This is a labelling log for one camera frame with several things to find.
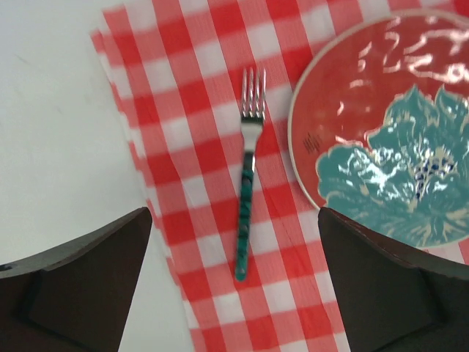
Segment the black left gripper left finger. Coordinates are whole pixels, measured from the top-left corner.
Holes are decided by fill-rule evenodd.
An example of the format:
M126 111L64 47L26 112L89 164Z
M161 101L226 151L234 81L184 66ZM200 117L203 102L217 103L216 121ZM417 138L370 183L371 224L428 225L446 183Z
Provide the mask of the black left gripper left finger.
M1 265L1 350L118 351L151 228L139 208Z

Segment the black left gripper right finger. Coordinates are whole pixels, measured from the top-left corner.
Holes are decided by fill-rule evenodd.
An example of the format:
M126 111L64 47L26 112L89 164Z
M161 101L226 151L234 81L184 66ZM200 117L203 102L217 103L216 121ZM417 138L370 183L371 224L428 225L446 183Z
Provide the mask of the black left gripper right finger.
M351 351L467 351L468 266L330 208L318 227Z

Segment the red teal ceramic plate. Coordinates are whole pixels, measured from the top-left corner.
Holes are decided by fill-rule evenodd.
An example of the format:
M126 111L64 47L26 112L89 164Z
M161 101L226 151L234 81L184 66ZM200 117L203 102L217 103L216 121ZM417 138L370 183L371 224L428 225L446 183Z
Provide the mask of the red teal ceramic plate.
M353 26L303 72L292 167L328 207L420 249L468 237L468 19L402 10Z

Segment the fork with green handle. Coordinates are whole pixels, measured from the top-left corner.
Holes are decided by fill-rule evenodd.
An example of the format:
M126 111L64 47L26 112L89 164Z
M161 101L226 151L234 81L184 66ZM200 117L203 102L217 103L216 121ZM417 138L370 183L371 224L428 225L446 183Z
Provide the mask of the fork with green handle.
M240 119L243 137L243 168L240 182L240 208L237 231L237 255L234 277L245 280L248 271L248 245L251 226L252 197L254 192L256 145L265 124L264 70L252 67L243 71Z

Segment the red white checkered cloth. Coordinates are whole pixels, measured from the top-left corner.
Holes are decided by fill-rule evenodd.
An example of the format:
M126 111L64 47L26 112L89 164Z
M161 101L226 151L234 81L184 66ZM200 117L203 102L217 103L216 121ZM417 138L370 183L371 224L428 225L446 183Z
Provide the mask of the red white checkered cloth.
M92 42L125 117L196 351L351 351L321 208L292 167L289 110L300 77L331 40L420 9L468 18L462 1L132 1L103 12ZM240 102L250 67L266 72L265 124L248 271L238 282ZM416 249L468 266L468 237Z

